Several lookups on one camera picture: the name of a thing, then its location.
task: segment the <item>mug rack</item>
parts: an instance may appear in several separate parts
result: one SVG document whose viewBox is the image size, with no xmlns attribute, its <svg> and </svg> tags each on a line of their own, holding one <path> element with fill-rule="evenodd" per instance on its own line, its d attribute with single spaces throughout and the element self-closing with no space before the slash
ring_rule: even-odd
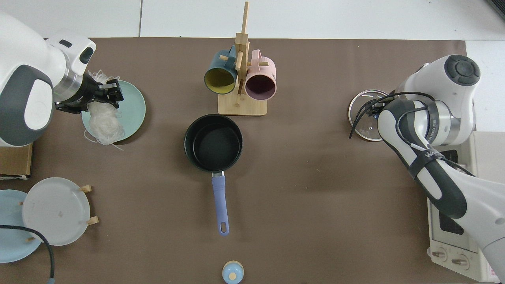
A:
<svg viewBox="0 0 505 284">
<path fill-rule="evenodd" d="M 245 93 L 244 82 L 247 76 L 247 67 L 250 66 L 249 40 L 245 32 L 247 26 L 247 16 L 249 13 L 249 2 L 244 4 L 244 15 L 242 18 L 242 32 L 235 36 L 237 82 L 235 89 L 228 94 L 218 95 L 218 113 L 222 115 L 240 116 L 263 116 L 267 114 L 267 101 L 252 99 Z M 220 56 L 221 60 L 227 60 L 226 56 Z M 268 62 L 261 63 L 260 66 L 267 66 Z"/>
</svg>

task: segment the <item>wooden base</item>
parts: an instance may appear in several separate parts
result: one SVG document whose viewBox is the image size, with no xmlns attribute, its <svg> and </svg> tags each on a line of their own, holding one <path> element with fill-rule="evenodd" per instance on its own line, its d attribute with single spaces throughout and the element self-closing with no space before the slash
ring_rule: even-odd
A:
<svg viewBox="0 0 505 284">
<path fill-rule="evenodd" d="M 264 116 L 267 114 L 267 101 L 252 99 L 238 93 L 238 86 L 228 94 L 218 95 L 218 113 L 221 115 Z"/>
</svg>

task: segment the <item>oven knob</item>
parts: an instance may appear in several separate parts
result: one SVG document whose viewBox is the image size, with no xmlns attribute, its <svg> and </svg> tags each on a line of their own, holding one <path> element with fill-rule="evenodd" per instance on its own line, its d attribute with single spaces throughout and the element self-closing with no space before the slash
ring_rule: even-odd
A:
<svg viewBox="0 0 505 284">
<path fill-rule="evenodd" d="M 460 254 L 458 259 L 453 259 L 452 263 L 460 265 L 465 270 L 470 269 L 470 262 L 468 261 L 468 258 L 463 254 Z"/>
<path fill-rule="evenodd" d="M 437 250 L 434 252 L 431 251 L 431 248 L 428 248 L 428 255 L 430 257 L 436 257 L 436 258 L 440 259 L 441 261 L 447 260 L 447 253 L 445 252 L 445 249 L 443 249 L 443 248 L 437 248 Z"/>
</svg>

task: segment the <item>table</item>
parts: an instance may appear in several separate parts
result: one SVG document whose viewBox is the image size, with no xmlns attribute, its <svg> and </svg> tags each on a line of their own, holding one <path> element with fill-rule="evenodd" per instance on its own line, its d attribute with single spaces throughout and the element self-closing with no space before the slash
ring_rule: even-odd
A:
<svg viewBox="0 0 505 284">
<path fill-rule="evenodd" d="M 230 235 L 216 228 L 211 175 L 183 150 L 187 127 L 217 112 L 204 85 L 231 38 L 97 38 L 88 69 L 139 88 L 141 129 L 113 146 L 83 137 L 81 117 L 56 112 L 34 144 L 32 177 L 0 182 L 28 192 L 64 177 L 91 184 L 90 226 L 54 247 L 61 283 L 223 283 L 240 261 L 247 283 L 474 282 L 426 255 L 426 197 L 383 142 L 348 139 L 350 100 L 393 90 L 423 63 L 465 54 L 463 41 L 251 39 L 277 66 L 264 117 L 231 117 L 244 146 L 225 172 Z M 0 266 L 2 282 L 43 283 L 44 246 Z"/>
</svg>

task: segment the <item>small blue lid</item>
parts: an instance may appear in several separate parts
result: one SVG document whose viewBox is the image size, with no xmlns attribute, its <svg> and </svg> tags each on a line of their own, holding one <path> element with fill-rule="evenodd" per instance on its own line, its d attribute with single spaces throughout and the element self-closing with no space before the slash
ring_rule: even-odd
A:
<svg viewBox="0 0 505 284">
<path fill-rule="evenodd" d="M 244 278 L 244 268 L 238 261 L 229 261 L 223 267 L 223 279 L 228 284 L 238 284 Z"/>
</svg>

